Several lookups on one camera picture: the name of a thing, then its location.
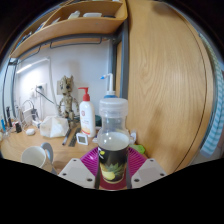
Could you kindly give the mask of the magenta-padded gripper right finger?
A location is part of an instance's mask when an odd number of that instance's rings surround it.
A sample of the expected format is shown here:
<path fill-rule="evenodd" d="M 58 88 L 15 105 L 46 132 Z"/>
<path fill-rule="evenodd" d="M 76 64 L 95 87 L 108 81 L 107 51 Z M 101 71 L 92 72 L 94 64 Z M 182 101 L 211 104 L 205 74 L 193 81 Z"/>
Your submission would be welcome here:
<path fill-rule="evenodd" d="M 126 184 L 128 189 L 141 188 L 166 176 L 166 172 L 154 158 L 146 159 L 133 148 L 129 148 Z"/>

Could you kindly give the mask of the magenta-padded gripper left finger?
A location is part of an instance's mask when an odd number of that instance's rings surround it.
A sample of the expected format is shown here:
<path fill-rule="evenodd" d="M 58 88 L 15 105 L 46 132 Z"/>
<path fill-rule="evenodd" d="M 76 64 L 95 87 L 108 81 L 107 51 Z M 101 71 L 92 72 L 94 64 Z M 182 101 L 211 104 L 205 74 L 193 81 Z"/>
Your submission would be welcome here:
<path fill-rule="evenodd" d="M 98 168 L 98 148 L 94 148 L 80 159 L 72 158 L 59 177 L 84 188 L 96 189 L 100 181 Z"/>

